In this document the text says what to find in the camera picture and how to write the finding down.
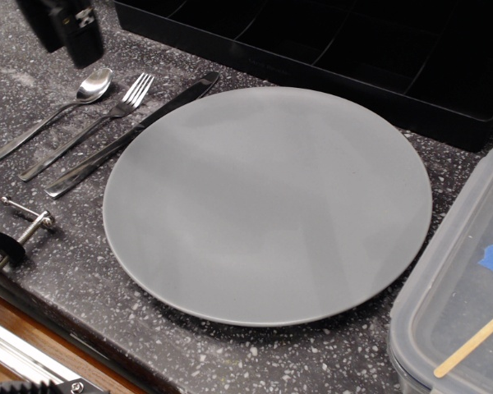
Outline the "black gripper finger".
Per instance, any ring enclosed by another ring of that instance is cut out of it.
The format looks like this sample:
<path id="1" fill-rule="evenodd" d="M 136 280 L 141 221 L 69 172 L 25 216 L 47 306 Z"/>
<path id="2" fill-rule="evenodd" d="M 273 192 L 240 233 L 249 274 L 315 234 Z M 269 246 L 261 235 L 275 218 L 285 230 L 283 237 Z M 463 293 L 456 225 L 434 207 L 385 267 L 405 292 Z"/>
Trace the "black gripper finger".
<path id="1" fill-rule="evenodd" d="M 39 42 L 49 53 L 63 46 L 50 17 L 54 6 L 53 1 L 16 0 L 16 4 Z"/>
<path id="2" fill-rule="evenodd" d="M 57 37 L 77 68 L 104 55 L 99 22 L 91 1 L 52 1 L 49 18 Z"/>

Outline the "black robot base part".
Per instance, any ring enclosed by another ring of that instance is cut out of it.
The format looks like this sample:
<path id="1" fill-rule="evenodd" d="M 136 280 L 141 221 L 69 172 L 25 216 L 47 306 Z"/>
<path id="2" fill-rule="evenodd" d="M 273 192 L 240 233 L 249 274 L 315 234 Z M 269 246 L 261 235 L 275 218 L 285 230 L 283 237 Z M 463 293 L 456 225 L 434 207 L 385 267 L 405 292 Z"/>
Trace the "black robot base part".
<path id="1" fill-rule="evenodd" d="M 0 383 L 0 394 L 50 394 L 58 393 L 51 384 L 8 381 Z"/>

